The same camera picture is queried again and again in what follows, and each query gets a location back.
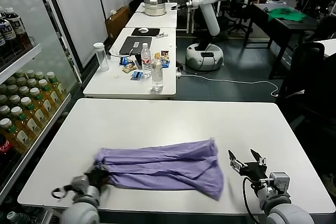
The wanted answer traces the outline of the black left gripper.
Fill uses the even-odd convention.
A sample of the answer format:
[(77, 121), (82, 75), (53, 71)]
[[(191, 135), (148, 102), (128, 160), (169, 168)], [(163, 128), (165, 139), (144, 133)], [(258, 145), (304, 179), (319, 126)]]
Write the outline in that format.
[(107, 184), (109, 180), (109, 172), (105, 169), (94, 168), (89, 172), (89, 184), (91, 186), (102, 186)]

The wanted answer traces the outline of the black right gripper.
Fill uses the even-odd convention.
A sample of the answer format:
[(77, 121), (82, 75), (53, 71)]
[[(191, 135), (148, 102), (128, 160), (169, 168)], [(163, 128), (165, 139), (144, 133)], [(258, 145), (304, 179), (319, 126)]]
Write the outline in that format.
[(266, 158), (253, 149), (250, 150), (257, 163), (243, 163), (239, 161), (231, 150), (228, 150), (229, 164), (241, 176), (248, 177), (252, 182), (267, 178)]

